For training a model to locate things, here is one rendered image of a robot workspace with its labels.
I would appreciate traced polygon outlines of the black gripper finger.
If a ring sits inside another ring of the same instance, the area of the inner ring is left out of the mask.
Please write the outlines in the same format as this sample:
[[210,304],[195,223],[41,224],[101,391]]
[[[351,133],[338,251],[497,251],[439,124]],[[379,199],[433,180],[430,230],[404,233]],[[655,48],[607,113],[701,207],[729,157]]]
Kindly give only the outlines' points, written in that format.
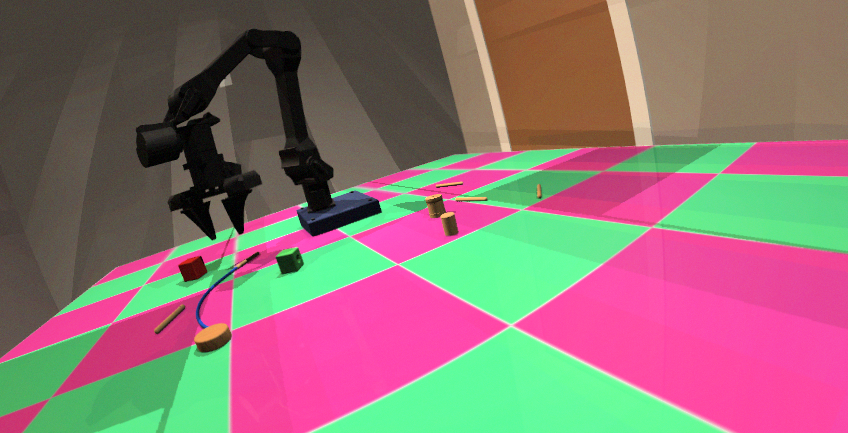
[[190,209],[181,210],[180,212],[181,214],[185,214],[196,224],[196,226],[202,229],[210,240],[214,241],[216,239],[216,234],[211,216],[209,215],[210,202],[211,201],[207,201]]
[[244,233],[244,205],[249,193],[252,193],[252,189],[239,195],[221,199],[221,202],[229,215],[229,219],[232,221],[238,234]]

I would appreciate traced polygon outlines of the round wooden button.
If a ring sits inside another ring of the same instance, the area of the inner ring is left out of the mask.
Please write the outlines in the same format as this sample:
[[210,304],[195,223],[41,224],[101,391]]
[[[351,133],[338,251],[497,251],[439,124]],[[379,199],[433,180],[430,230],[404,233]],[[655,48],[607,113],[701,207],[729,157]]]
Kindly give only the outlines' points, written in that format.
[[231,340],[232,333],[226,324],[214,324],[201,330],[194,338],[200,352],[214,351]]

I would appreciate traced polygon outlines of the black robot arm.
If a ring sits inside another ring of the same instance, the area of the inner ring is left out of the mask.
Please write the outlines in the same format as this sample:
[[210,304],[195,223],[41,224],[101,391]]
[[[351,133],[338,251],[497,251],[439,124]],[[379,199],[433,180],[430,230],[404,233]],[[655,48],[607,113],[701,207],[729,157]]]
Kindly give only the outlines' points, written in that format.
[[210,112],[190,120],[187,126],[176,125],[204,111],[214,98],[219,84],[249,54],[265,59],[276,79],[286,143],[279,150],[281,169],[295,185],[302,184],[308,213],[336,206],[327,180],[334,177],[333,168],[321,160],[316,145],[306,128],[299,80],[300,39],[291,31],[248,29],[236,37],[203,71],[173,90],[168,97],[168,111],[162,123],[136,127],[139,161],[145,167],[177,160],[216,149],[210,126],[220,119]]

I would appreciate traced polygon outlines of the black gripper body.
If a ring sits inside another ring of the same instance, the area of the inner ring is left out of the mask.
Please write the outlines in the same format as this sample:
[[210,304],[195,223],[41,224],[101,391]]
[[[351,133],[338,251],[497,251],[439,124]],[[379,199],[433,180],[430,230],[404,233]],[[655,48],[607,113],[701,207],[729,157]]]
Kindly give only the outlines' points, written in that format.
[[[217,149],[200,152],[186,158],[187,163],[183,165],[183,169],[189,169],[194,186],[190,187],[190,190],[169,196],[168,205],[171,212],[180,209],[187,210],[201,205],[203,199],[207,197],[227,193],[229,198],[246,192],[252,187],[262,185],[260,175],[254,170],[225,178],[220,159],[223,159],[223,153],[218,154]],[[209,191],[206,192],[206,189],[209,189]]]

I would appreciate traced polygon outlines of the small green block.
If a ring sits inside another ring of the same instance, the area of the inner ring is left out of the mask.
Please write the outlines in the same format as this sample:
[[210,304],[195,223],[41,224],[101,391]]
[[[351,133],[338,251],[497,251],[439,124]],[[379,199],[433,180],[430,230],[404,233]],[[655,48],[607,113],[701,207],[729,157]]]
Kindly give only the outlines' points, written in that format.
[[297,272],[304,265],[299,247],[282,250],[276,255],[276,260],[281,274]]

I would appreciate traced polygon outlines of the dark blue string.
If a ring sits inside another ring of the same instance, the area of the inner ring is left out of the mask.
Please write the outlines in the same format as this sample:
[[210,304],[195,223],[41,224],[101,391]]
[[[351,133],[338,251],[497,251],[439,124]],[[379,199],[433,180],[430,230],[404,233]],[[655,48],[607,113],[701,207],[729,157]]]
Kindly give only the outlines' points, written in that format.
[[223,276],[223,277],[222,277],[220,280],[218,280],[216,283],[214,283],[214,284],[213,284],[213,286],[212,286],[212,287],[210,287],[210,288],[208,289],[208,291],[206,291],[206,293],[202,296],[202,298],[201,298],[201,300],[199,301],[198,306],[197,306],[197,308],[196,308],[196,313],[195,313],[195,314],[196,314],[196,318],[197,318],[197,321],[198,321],[199,325],[200,325],[201,327],[203,327],[203,329],[205,329],[206,327],[207,327],[207,328],[209,327],[209,326],[205,325],[205,324],[204,324],[204,323],[200,320],[200,317],[199,317],[199,313],[200,313],[200,311],[199,311],[199,310],[200,310],[200,306],[202,305],[202,302],[204,301],[205,297],[209,294],[209,292],[211,292],[211,291],[212,291],[212,289],[213,289],[213,288],[215,288],[215,287],[216,287],[216,285],[219,285],[219,283],[220,283],[221,281],[223,281],[223,280],[224,280],[226,277],[228,277],[231,273],[235,272],[235,270],[236,270],[236,269],[240,269],[240,268],[241,268],[244,264],[247,264],[249,261],[251,261],[251,259],[254,259],[254,258],[255,258],[256,256],[258,256],[258,255],[259,255],[259,252],[257,252],[257,251],[256,251],[253,255],[251,255],[251,257],[247,257],[247,259],[245,259],[243,262],[240,262],[240,263],[239,263],[236,267],[234,267],[234,269],[232,269],[230,272],[228,272],[225,276]]

